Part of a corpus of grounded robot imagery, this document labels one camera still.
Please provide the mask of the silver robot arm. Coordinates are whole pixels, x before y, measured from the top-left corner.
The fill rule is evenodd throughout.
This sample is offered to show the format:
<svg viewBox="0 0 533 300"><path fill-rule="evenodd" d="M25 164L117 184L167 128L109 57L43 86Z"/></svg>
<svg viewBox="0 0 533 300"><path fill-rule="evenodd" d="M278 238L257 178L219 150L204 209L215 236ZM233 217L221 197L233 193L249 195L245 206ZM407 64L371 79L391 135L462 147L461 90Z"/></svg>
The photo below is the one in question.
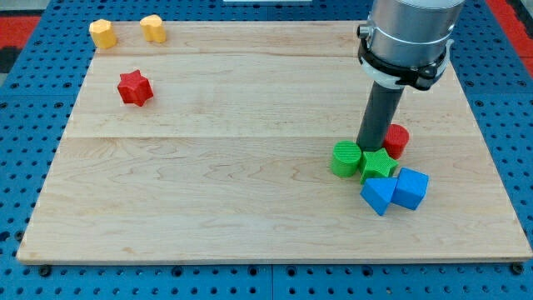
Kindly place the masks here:
<svg viewBox="0 0 533 300"><path fill-rule="evenodd" d="M375 0L358 26L359 62L383 88L427 91L450 62L464 0Z"/></svg>

